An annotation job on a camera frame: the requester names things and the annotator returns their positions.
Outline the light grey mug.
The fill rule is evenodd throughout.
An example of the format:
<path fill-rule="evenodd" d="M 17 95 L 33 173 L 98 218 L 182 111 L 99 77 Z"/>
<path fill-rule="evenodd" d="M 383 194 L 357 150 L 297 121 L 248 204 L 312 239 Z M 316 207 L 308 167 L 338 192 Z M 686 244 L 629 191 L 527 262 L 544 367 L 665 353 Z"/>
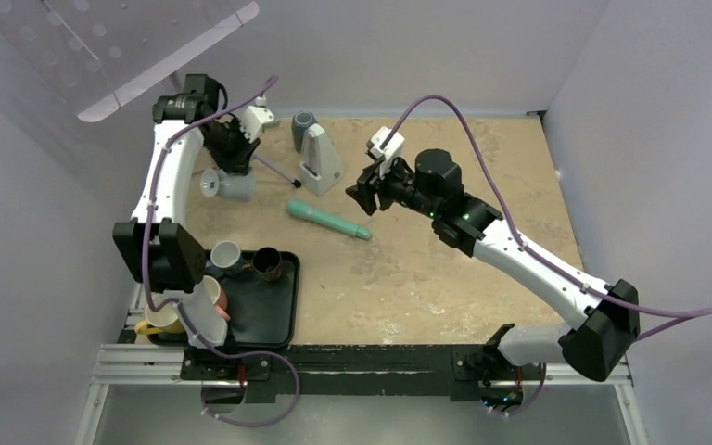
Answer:
<path fill-rule="evenodd" d="M 255 194 L 256 180 L 252 172 L 231 174 L 222 169 L 206 169 L 200 176 L 200 190 L 204 197 L 218 197 L 249 202 Z"/>

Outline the brown mug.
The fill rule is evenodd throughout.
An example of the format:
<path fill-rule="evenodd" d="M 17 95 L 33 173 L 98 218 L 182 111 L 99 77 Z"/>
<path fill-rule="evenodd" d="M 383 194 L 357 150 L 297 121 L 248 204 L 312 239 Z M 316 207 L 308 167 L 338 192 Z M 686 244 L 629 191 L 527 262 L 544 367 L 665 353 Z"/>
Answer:
<path fill-rule="evenodd" d="M 253 252 L 251 259 L 242 267 L 243 272 L 254 272 L 264 281 L 278 280 L 283 273 L 284 260 L 276 248 L 264 247 Z"/>

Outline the blue-grey mug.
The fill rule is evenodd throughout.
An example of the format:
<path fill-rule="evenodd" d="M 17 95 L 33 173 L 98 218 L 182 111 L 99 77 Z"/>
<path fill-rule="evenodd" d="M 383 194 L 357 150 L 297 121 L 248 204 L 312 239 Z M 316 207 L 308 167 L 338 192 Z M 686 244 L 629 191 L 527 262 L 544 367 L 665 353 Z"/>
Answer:
<path fill-rule="evenodd" d="M 246 266 L 241 248 L 233 241 L 218 242 L 210 250 L 207 267 L 218 275 L 237 276 Z"/>

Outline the white metronome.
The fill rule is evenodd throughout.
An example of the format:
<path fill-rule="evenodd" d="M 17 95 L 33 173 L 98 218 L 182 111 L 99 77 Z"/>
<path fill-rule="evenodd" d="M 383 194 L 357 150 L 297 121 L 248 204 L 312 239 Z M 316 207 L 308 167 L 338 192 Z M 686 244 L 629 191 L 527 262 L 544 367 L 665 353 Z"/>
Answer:
<path fill-rule="evenodd" d="M 325 129 L 315 123 L 305 130 L 299 162 L 302 186 L 317 197 L 344 177 L 344 163 Z"/>

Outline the dark teal cup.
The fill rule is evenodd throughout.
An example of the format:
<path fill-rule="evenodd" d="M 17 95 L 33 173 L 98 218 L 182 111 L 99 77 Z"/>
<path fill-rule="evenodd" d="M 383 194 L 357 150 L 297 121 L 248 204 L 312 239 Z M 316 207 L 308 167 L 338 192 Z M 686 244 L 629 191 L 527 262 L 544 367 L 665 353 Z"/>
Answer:
<path fill-rule="evenodd" d="M 297 112 L 291 120 L 291 133 L 294 148 L 297 153 L 301 153 L 304 136 L 308 128 L 317 123 L 316 118 L 310 111 L 302 110 Z"/>

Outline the pink mug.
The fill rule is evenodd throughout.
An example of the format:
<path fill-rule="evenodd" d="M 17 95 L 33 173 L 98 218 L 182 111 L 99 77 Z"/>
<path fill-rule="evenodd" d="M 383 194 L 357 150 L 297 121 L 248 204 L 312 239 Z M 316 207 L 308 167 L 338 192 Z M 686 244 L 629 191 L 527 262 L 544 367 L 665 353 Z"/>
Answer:
<path fill-rule="evenodd" d="M 202 284 L 213 304 L 213 309 L 226 322 L 231 321 L 231 316 L 227 312 L 228 300 L 220 282 L 210 275 L 204 275 Z"/>

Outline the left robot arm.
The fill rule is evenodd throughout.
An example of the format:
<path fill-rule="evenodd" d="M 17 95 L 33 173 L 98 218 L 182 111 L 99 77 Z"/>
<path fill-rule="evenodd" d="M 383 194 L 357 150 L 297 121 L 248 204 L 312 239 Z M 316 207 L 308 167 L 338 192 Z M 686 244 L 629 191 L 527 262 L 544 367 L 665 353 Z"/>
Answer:
<path fill-rule="evenodd" d="M 144 189 L 132 216 L 112 230 L 147 307 L 172 310 L 189 346 L 206 350 L 203 366 L 218 379 L 234 375 L 242 355 L 203 284 L 206 252 L 186 229 L 186 200 L 202 149 L 225 173 L 250 174 L 260 139 L 247 135 L 233 113 L 225 88 L 206 74 L 188 74 L 181 92 L 161 96 L 152 108 L 154 145 Z"/>

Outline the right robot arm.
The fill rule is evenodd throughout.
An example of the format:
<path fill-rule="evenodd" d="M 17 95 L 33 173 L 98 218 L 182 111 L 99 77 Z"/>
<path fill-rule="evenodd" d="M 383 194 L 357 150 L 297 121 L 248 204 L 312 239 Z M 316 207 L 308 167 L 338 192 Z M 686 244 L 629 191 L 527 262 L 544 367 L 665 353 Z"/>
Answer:
<path fill-rule="evenodd" d="M 497 268 L 541 298 L 562 324 L 503 325 L 483 353 L 486 370 L 505 377 L 533 362 L 566 363 L 604 382 L 641 333 L 637 288 L 610 285 L 555 257 L 520 234 L 497 209 L 465 192 L 462 170 L 442 149 L 426 149 L 410 167 L 404 158 L 368 150 L 371 165 L 346 193 L 368 215 L 399 204 L 431 220 L 437 238 Z"/>

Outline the yellow mug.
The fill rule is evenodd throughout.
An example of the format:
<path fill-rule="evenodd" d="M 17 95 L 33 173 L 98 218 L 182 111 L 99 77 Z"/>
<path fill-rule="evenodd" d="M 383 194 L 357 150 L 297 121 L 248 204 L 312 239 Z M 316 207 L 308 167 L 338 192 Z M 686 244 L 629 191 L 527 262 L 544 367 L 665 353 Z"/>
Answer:
<path fill-rule="evenodd" d="M 137 335 L 182 334 L 185 329 L 171 303 L 158 307 L 156 311 L 146 305 L 144 319 L 134 327 Z"/>

